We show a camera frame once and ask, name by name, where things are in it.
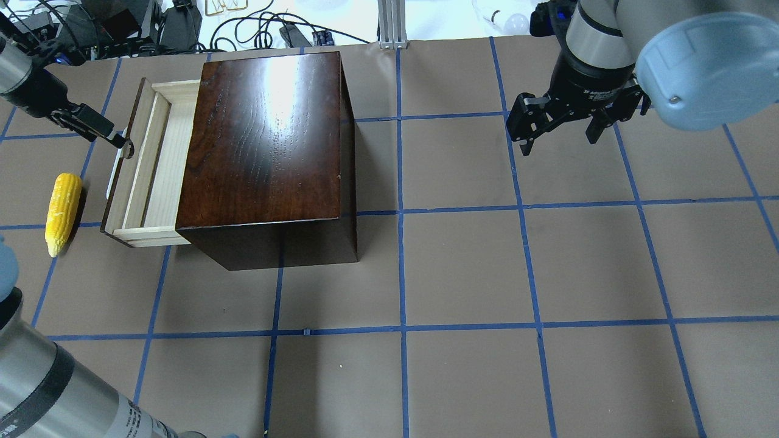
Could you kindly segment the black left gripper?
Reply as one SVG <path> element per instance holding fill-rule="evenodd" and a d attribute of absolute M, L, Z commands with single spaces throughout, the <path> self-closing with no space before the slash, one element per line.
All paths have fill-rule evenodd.
<path fill-rule="evenodd" d="M 46 69 L 32 69 L 27 77 L 2 72 L 2 98 L 31 117 L 47 117 L 87 141 L 100 138 L 120 151 L 121 158 L 134 156 L 131 139 L 114 130 L 114 123 L 85 103 L 73 105 L 68 87 Z"/>

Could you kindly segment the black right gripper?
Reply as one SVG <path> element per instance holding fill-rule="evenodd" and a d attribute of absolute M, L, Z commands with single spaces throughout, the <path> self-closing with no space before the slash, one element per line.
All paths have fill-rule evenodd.
<path fill-rule="evenodd" d="M 596 144 L 606 128 L 617 121 L 629 121 L 636 110 L 645 116 L 651 103 L 635 78 L 633 66 L 598 68 L 561 52 L 546 94 L 517 95 L 506 128 L 522 155 L 528 157 L 538 137 L 563 123 L 592 116 L 586 136 L 590 144 Z"/>

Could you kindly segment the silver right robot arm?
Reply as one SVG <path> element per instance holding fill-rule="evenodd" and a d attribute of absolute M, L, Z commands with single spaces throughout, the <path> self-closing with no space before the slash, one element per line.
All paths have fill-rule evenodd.
<path fill-rule="evenodd" d="M 587 120 L 595 144 L 636 111 L 705 131 L 777 101 L 776 1 L 548 1 L 529 32 L 560 54 L 548 91 L 519 94 L 507 117 L 524 156 L 567 122 Z"/>

